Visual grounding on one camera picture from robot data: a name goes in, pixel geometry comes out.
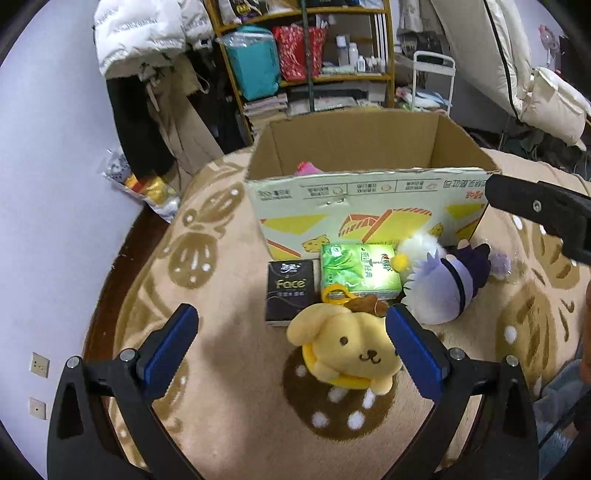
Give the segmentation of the purple white plush doll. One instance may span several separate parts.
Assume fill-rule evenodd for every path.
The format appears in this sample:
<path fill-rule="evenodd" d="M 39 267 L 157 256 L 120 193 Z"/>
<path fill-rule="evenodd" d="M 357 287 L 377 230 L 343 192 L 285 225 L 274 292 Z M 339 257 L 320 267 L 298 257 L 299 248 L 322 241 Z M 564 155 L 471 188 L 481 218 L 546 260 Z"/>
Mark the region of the purple white plush doll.
<path fill-rule="evenodd" d="M 491 248 L 466 239 L 446 250 L 428 233 L 414 234 L 394 249 L 391 266 L 401 276 L 402 303 L 423 325 L 440 325 L 460 317 L 491 273 Z"/>

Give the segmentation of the yellow dog plush toy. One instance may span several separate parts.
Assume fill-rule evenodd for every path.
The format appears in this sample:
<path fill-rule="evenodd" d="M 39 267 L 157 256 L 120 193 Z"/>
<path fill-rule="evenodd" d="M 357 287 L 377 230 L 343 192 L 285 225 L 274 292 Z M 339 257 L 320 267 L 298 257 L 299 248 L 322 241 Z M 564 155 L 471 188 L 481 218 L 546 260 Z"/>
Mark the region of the yellow dog plush toy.
<path fill-rule="evenodd" d="M 287 326 L 287 340 L 301 348 L 304 364 L 318 381 L 386 395 L 402 367 L 386 330 L 387 310 L 375 295 L 342 305 L 311 305 Z"/>

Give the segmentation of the cream pillow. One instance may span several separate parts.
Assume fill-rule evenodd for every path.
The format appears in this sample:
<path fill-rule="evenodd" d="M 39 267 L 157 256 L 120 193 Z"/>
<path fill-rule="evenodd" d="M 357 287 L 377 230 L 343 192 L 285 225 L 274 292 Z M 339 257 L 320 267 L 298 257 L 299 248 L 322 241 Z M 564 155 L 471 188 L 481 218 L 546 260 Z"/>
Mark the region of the cream pillow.
<path fill-rule="evenodd" d="M 590 102 L 578 90 L 548 68 L 532 71 L 522 99 L 522 122 L 585 151 L 581 138 L 589 117 Z"/>

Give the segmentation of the cream upright mattress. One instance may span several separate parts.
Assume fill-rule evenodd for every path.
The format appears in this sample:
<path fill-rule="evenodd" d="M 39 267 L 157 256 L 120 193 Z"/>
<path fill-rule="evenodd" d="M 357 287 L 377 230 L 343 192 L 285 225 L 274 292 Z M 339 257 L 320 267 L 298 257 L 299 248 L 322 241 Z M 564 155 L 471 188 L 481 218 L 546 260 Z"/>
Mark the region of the cream upright mattress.
<path fill-rule="evenodd" d="M 530 42 L 513 1 L 442 0 L 433 8 L 462 75 L 517 119 L 533 74 Z"/>

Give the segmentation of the white rolling cart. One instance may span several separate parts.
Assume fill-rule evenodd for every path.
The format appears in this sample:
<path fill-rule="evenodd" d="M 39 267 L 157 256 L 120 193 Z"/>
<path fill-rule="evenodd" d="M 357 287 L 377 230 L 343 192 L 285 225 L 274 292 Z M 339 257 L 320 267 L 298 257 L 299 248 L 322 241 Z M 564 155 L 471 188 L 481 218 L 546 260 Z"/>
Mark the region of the white rolling cart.
<path fill-rule="evenodd" d="M 418 50 L 411 56 L 397 53 L 394 63 L 407 75 L 394 91 L 398 107 L 451 116 L 457 72 L 456 61 L 451 56 Z"/>

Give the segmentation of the green tissue pack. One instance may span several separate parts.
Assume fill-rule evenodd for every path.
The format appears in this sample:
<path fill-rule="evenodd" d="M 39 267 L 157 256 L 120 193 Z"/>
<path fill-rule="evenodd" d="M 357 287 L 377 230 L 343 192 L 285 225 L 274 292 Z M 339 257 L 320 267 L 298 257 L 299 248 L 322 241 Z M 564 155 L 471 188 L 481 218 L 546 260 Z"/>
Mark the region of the green tissue pack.
<path fill-rule="evenodd" d="M 332 297 L 376 295 L 396 299 L 403 288 L 391 260 L 394 247 L 387 244 L 327 244 L 320 256 L 322 292 Z"/>

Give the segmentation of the open cardboard box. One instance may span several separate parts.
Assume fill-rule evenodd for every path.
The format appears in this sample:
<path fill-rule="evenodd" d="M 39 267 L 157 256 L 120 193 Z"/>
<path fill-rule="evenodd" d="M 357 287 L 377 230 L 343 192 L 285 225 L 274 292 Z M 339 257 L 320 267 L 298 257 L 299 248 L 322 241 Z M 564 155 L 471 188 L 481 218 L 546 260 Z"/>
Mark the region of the open cardboard box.
<path fill-rule="evenodd" d="M 301 162 L 322 174 L 297 176 Z M 245 184 L 270 255 L 315 258 L 329 243 L 392 244 L 421 232 L 470 239 L 498 168 L 437 113 L 356 108 L 273 121 Z"/>

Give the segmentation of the plastic bag of toys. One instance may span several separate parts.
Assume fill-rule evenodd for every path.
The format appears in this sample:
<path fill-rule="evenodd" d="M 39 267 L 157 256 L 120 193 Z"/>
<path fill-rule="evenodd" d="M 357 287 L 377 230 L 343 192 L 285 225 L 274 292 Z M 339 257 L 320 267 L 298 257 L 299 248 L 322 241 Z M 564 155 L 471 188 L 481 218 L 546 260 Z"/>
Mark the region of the plastic bag of toys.
<path fill-rule="evenodd" d="M 165 222 L 170 223 L 176 215 L 180 204 L 178 193 L 157 175 L 138 179 L 122 152 L 108 150 L 100 173 L 114 187 L 145 203 Z"/>

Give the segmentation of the pink plush in box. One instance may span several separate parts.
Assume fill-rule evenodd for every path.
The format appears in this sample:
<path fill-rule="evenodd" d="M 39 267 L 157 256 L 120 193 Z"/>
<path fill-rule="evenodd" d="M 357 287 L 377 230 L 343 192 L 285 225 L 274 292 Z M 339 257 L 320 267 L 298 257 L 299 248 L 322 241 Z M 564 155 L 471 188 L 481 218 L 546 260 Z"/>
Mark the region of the pink plush in box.
<path fill-rule="evenodd" d="M 297 176 L 322 174 L 322 170 L 315 167 L 311 162 L 301 162 L 297 165 L 297 170 L 294 172 Z"/>

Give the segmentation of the wooden shelf unit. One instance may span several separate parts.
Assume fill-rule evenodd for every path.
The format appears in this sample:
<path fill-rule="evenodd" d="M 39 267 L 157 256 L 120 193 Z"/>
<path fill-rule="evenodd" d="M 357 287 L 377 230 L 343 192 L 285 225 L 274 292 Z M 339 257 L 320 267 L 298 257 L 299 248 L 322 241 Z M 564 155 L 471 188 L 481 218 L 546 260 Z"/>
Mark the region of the wooden shelf unit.
<path fill-rule="evenodd" d="M 246 144 L 294 108 L 394 105 L 386 1 L 208 1 Z"/>

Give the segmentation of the stack of books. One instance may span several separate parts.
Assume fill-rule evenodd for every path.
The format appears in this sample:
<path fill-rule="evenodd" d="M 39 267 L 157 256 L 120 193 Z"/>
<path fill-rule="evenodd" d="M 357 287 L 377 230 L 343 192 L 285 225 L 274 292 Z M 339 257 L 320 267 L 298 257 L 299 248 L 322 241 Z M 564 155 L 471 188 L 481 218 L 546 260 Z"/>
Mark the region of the stack of books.
<path fill-rule="evenodd" d="M 249 120 L 252 127 L 262 126 L 269 122 L 273 117 L 286 115 L 288 108 L 288 99 L 286 93 L 280 93 L 274 96 L 266 97 L 243 105 L 245 117 Z"/>

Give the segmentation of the red patterned gift bag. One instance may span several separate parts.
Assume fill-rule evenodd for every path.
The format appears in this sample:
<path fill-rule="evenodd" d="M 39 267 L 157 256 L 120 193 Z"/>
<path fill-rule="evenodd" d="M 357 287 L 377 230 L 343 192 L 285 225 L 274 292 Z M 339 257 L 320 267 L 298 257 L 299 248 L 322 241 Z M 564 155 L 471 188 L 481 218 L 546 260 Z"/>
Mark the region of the red patterned gift bag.
<path fill-rule="evenodd" d="M 297 24 L 276 26 L 271 30 L 276 40 L 280 58 L 280 73 L 288 82 L 307 79 L 307 59 L 304 52 L 304 28 Z M 318 77 L 322 70 L 327 30 L 321 27 L 308 28 L 308 45 L 311 50 L 311 75 Z"/>

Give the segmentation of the teal bag on shelf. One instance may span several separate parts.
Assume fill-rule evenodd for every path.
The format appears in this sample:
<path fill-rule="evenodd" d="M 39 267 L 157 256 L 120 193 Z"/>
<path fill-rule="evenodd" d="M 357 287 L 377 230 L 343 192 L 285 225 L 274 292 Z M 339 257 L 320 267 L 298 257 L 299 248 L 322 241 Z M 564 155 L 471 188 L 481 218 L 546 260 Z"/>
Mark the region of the teal bag on shelf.
<path fill-rule="evenodd" d="M 246 101 L 276 94 L 280 88 L 280 59 L 270 30 L 242 26 L 217 42 L 228 52 L 239 91 Z"/>

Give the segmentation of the beige hanging coat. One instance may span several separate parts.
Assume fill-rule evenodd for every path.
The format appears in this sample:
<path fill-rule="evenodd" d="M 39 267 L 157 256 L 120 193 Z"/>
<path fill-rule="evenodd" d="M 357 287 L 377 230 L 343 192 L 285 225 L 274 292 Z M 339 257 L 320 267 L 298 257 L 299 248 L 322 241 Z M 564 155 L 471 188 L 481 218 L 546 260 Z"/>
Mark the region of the beige hanging coat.
<path fill-rule="evenodd" d="M 179 181 L 192 178 L 207 163 L 223 155 L 189 101 L 190 95 L 204 93 L 204 84 L 185 55 L 157 70 L 145 84 L 150 115 L 174 158 L 168 178 L 176 177 Z"/>

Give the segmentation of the white puffer jacket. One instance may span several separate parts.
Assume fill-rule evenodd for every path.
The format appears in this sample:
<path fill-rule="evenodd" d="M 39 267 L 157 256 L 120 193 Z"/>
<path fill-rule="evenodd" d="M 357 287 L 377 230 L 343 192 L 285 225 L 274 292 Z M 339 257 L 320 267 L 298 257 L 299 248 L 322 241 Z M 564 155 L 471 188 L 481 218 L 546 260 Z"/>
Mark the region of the white puffer jacket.
<path fill-rule="evenodd" d="M 211 44 L 204 2 L 103 0 L 93 17 L 100 73 L 106 79 L 147 77 L 189 49 Z"/>

